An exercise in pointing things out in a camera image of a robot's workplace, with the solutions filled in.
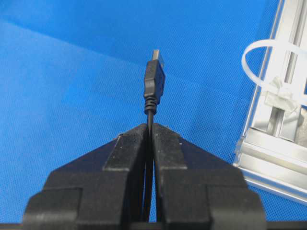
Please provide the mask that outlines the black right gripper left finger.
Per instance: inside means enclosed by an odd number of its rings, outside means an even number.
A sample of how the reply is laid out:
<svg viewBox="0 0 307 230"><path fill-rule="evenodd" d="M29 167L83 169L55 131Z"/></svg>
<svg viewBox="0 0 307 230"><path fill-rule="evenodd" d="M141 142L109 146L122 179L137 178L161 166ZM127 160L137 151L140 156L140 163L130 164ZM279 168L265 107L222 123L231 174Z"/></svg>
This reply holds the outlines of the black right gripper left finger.
<svg viewBox="0 0 307 230"><path fill-rule="evenodd" d="M147 126L52 171L32 196L25 230L122 230L142 219Z"/></svg>

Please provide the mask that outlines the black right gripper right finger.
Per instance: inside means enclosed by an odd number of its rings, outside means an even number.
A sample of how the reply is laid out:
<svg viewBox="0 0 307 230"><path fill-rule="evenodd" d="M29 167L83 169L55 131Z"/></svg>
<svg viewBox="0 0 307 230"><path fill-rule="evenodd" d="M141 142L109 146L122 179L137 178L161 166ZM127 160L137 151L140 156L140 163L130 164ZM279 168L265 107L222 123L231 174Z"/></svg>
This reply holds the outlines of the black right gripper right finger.
<svg viewBox="0 0 307 230"><path fill-rule="evenodd" d="M264 230L259 196L242 172L153 125L157 219L166 230Z"/></svg>

